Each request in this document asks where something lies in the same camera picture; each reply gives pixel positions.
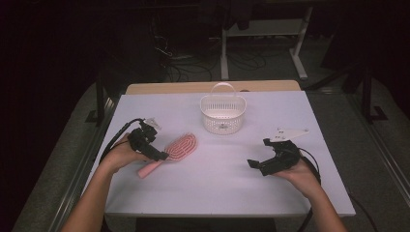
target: table leg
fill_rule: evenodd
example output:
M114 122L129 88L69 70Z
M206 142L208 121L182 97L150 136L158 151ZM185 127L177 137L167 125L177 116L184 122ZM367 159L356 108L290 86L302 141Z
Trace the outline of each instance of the table leg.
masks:
M220 56L220 78L229 79L228 61L226 58L226 31L222 29L222 55Z
M290 55L293 60L293 64L295 64L298 75L302 80L308 79L308 75L305 71L304 66L302 65L301 59L299 58L299 51L301 50L302 42L304 41L305 34L308 29L308 21L310 19L312 10L313 10L313 7L307 8L307 12L301 24L301 29L299 31L298 40L296 42L296 45L294 48L289 49Z

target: white tabletop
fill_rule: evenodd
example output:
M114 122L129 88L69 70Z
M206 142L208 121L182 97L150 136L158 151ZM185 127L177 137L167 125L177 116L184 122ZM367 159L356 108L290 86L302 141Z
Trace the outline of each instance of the white tabletop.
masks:
M202 126L200 99L206 94L122 96L108 128L97 161L111 138L127 122L152 118L162 127L152 143L164 147L186 132L198 139L194 153L179 162L166 161L145 179L134 162L114 175L105 212L134 217L292 217L309 210L308 201L287 181L262 176L247 160L274 156L263 139L278 128L308 129L292 139L313 154L319 164L322 186L341 216L355 210L329 153L316 118L303 91L238 93L247 101L242 128L230 135L215 135ZM138 128L137 122L127 132Z

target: human arm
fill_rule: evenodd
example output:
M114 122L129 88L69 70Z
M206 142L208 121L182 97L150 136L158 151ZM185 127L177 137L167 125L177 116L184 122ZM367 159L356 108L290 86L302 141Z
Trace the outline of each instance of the human arm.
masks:
M148 160L148 158L131 148L126 134L97 167L87 189L63 225L62 231L100 231L112 177L120 168L135 160Z
M274 175L288 180L308 199L318 231L347 231L325 190L303 160Z

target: hairbrush bristle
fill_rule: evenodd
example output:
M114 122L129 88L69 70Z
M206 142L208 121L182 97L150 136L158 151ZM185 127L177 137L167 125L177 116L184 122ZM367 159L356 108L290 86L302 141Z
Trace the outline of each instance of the hairbrush bristle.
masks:
M195 135L186 133L174 140L165 151L169 154L168 160L181 160L196 149L197 141Z

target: plastic basket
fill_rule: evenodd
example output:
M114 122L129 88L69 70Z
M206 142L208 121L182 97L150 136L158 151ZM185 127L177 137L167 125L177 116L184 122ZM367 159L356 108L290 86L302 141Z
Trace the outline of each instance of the plastic basket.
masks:
M215 95L219 86L229 86L233 95ZM215 134L230 134L237 132L244 123L244 113L247 102L236 96L232 85L226 82L216 84L211 94L201 99L202 121L205 129Z

